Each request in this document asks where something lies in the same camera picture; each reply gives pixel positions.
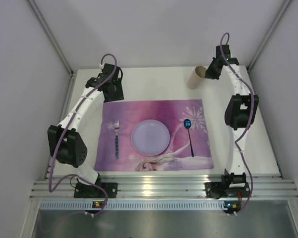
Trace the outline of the beige paper cup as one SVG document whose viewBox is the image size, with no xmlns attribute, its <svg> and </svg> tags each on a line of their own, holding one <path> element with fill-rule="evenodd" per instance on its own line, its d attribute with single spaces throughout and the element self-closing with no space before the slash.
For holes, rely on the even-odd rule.
<svg viewBox="0 0 298 238">
<path fill-rule="evenodd" d="M 187 86 L 189 89 L 197 89 L 202 82 L 206 79 L 206 70 L 207 68 L 204 66 L 197 66 L 194 68 L 191 76 L 187 81 Z"/>
</svg>

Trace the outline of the green handled fork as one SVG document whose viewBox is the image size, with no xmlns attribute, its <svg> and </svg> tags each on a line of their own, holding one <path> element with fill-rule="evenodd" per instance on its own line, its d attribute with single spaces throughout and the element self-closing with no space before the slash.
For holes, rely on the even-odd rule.
<svg viewBox="0 0 298 238">
<path fill-rule="evenodd" d="M 115 131 L 115 157 L 119 158 L 119 121 L 115 121 L 114 123 L 114 131 Z"/>
</svg>

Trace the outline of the blue metallic spoon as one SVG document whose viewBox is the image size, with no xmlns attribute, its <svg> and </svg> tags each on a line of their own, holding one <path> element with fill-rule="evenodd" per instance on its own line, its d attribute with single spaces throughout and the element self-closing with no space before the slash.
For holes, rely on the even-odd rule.
<svg viewBox="0 0 298 238">
<path fill-rule="evenodd" d="M 191 120 L 185 119 L 184 122 L 183 122 L 183 125 L 184 125 L 185 129 L 188 132 L 191 156 L 194 157 L 194 150 L 193 150 L 193 146 L 192 146 L 192 142 L 191 142 L 191 136 L 190 136 Z"/>
</svg>

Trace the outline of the lilac plastic plate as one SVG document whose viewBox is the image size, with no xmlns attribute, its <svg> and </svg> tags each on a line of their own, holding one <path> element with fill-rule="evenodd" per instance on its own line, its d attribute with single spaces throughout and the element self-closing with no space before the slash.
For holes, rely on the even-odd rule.
<svg viewBox="0 0 298 238">
<path fill-rule="evenodd" d="M 170 138 L 167 127 L 154 119 L 139 122 L 131 132 L 131 143 L 134 149 L 145 156 L 156 156 L 164 152 Z"/>
</svg>

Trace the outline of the purple Frozen placemat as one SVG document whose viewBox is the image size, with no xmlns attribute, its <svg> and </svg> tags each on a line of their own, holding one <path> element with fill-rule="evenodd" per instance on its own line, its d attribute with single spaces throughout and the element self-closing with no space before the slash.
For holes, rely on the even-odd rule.
<svg viewBox="0 0 298 238">
<path fill-rule="evenodd" d="M 102 112 L 95 170 L 102 172 L 192 171 L 214 168 L 202 100 L 133 101 L 105 103 Z M 156 156 L 138 153 L 131 132 L 141 121 L 162 122 L 170 132 L 170 142 Z M 183 122 L 191 120 L 191 156 L 188 132 Z M 119 158 L 115 157 L 114 123 L 119 121 Z"/>
</svg>

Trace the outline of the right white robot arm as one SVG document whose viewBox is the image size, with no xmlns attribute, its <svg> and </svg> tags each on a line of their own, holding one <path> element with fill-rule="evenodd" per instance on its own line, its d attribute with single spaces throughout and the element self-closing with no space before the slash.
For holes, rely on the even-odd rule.
<svg viewBox="0 0 298 238">
<path fill-rule="evenodd" d="M 240 75 L 237 58 L 231 57 L 228 44 L 216 47 L 216 56 L 206 70 L 206 78 L 219 79 L 222 71 L 228 73 L 233 94 L 224 113 L 225 124 L 231 133 L 228 165 L 220 182 L 205 185 L 208 198 L 250 197 L 253 178 L 245 161 L 246 136 L 254 122 L 259 98 Z"/>
</svg>

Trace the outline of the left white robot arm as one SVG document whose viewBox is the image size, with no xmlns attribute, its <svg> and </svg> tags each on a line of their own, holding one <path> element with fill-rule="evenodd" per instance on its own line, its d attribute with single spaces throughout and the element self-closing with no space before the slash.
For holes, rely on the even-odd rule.
<svg viewBox="0 0 298 238">
<path fill-rule="evenodd" d="M 71 166 L 74 171 L 69 178 L 75 178 L 76 198 L 106 197 L 101 176 L 86 161 L 88 149 L 81 133 L 93 113 L 103 103 L 124 99 L 122 90 L 123 72 L 114 64 L 101 65 L 97 77 L 91 77 L 85 84 L 82 95 L 68 115 L 48 128 L 48 143 L 52 157 L 49 176 L 49 192 L 54 192 L 60 184 L 52 185 L 55 163 Z"/>
</svg>

